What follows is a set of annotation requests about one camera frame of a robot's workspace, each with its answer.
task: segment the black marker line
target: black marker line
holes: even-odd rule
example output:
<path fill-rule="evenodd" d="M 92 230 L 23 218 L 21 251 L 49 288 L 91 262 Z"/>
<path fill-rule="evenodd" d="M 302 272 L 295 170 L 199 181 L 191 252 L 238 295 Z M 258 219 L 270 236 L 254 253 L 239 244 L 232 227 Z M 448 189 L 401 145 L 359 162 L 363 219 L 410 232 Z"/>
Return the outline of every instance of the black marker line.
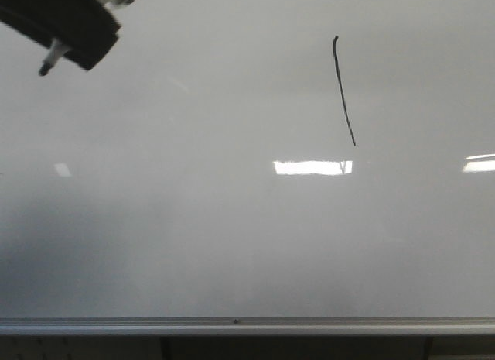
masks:
<path fill-rule="evenodd" d="M 339 58 L 337 57 L 337 40 L 338 36 L 333 39 L 333 59 L 335 60 L 335 69 L 337 71 L 337 79 L 339 80 L 340 95 L 342 96 L 343 112 L 346 115 L 347 126 L 349 127 L 350 137 L 353 139 L 353 144 L 356 145 L 356 139 L 354 139 L 353 129 L 350 127 L 349 115 L 347 114 L 346 99 L 343 96 L 342 80 L 340 79 Z"/>

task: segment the whiteboard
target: whiteboard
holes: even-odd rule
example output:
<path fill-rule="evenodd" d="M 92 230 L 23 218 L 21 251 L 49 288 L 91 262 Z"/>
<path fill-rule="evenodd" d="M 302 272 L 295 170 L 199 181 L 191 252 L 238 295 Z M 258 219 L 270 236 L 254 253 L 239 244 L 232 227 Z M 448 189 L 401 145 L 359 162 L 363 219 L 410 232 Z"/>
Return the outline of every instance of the whiteboard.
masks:
<path fill-rule="evenodd" d="M 45 78 L 0 26 L 0 317 L 495 317 L 493 1 L 137 0 Z"/>

